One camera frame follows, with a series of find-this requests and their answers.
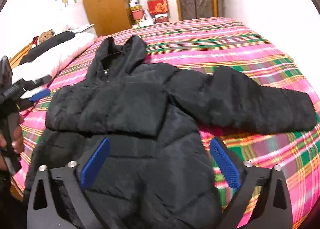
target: wooden headboard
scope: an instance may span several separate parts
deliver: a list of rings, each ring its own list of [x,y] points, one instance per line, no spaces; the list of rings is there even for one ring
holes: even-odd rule
[[[15,56],[13,56],[9,62],[11,68],[17,67],[24,55],[28,53],[28,51],[32,48],[32,42],[26,45],[21,51],[19,51]]]

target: human hand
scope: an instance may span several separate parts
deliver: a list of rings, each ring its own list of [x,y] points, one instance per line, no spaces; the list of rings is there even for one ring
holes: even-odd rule
[[[24,121],[24,117],[23,116],[19,116],[19,123],[18,123],[18,127],[13,131],[13,142],[12,142],[12,147],[14,149],[15,153],[20,154],[21,152],[23,152],[24,149],[24,145],[23,145],[23,135],[22,135],[22,128],[19,124],[22,124]],[[4,148],[6,147],[7,142],[5,141],[2,133],[0,133],[0,148]],[[1,156],[0,153],[0,170],[6,171],[7,170],[7,166],[4,163],[4,159]]]

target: finger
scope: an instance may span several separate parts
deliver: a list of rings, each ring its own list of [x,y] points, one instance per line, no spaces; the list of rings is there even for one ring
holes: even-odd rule
[[[23,145],[23,136],[21,136],[18,140],[14,141],[12,143],[12,147],[14,149],[15,153],[20,154],[24,150],[24,145]]]
[[[22,136],[22,128],[20,125],[13,131],[12,140],[15,141]]]
[[[19,115],[19,124],[22,124],[24,122],[24,116]]]
[[[2,133],[0,133],[0,148],[4,148],[6,147],[6,145],[7,145],[7,142],[5,141]]]

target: red box with gold lettering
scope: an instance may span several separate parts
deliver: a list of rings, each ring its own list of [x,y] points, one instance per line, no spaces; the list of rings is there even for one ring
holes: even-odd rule
[[[148,2],[149,12],[152,16],[157,14],[168,14],[169,7],[167,0],[155,0]]]

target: black pillow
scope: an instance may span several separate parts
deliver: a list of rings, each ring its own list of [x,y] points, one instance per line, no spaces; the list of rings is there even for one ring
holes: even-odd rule
[[[60,43],[71,40],[75,36],[76,35],[73,32],[62,32],[62,33],[59,33],[59,34],[51,37],[49,40],[46,40],[42,44],[30,49],[28,51],[28,54],[23,56],[19,65],[22,65],[23,63],[31,62],[31,61],[35,60],[42,53],[45,53],[46,51],[50,50],[51,48],[57,46]]]

